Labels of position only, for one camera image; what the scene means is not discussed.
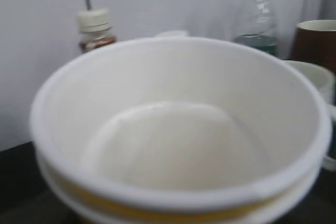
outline plastic bottle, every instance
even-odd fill
[[[276,15],[270,0],[245,0],[234,33],[236,43],[278,56]]]
[[[117,42],[110,32],[110,17],[107,9],[88,10],[78,14],[79,30],[83,37],[79,46],[83,52],[89,52]]]

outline dark countertop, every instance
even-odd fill
[[[0,224],[76,224],[41,177],[32,143],[0,152]],[[275,224],[335,224],[336,173],[321,171],[305,199]]]

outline white bottle cap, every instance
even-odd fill
[[[103,31],[111,28],[108,9],[87,10],[79,12],[77,16],[79,30],[82,33]]]

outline cup rim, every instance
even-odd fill
[[[44,118],[44,106],[49,99],[49,93],[69,71],[74,69],[87,60],[96,57],[101,52],[110,52],[116,49],[127,48],[137,44],[154,44],[157,42],[184,42],[203,43],[208,46],[218,45],[221,47],[235,47],[244,51],[257,53],[260,57],[268,61],[276,62],[282,65],[289,73],[296,76],[302,84],[306,86],[312,94],[316,104],[319,125],[317,125],[314,141],[308,146],[307,151],[289,167],[285,167],[275,174],[268,177],[253,181],[248,185],[239,187],[228,187],[223,189],[214,189],[200,192],[189,191],[157,191],[136,188],[119,182],[96,177],[92,178],[91,174],[83,169],[78,169],[75,164],[68,162],[57,145],[52,141],[48,134]],[[113,199],[127,205],[137,206],[149,209],[165,209],[174,211],[211,211],[215,209],[234,208],[258,202],[283,192],[293,185],[303,175],[309,172],[314,165],[321,162],[322,157],[328,147],[331,134],[331,122],[326,103],[320,97],[319,92],[315,89],[306,78],[304,78],[295,69],[288,66],[285,62],[276,59],[261,52],[257,49],[248,48],[228,41],[196,38],[196,37],[174,37],[174,38],[145,38],[119,42],[111,46],[96,49],[89,52],[61,67],[57,70],[40,88],[32,105],[30,114],[30,131],[37,150],[42,154],[45,160],[56,169],[62,176],[70,182],[81,188],[105,199]]]
[[[336,20],[334,19],[317,19],[305,21],[297,24],[297,27],[307,31],[336,31]]]
[[[331,72],[329,69],[327,69],[325,67],[322,67],[322,66],[319,66],[319,65],[316,65],[316,64],[304,62],[304,61],[285,60],[285,62],[287,62],[290,66],[293,66],[294,68],[295,68],[295,65],[296,66],[301,65],[301,66],[305,66],[305,67],[310,68],[310,69],[318,70],[321,73],[323,73],[328,81],[322,87],[318,88],[318,90],[324,91],[324,90],[330,90],[330,89],[334,88],[334,85],[335,85],[335,82],[336,82],[336,77],[333,74],[333,72]]]

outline brown cup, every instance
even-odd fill
[[[289,59],[317,64],[336,74],[336,20],[299,23]]]

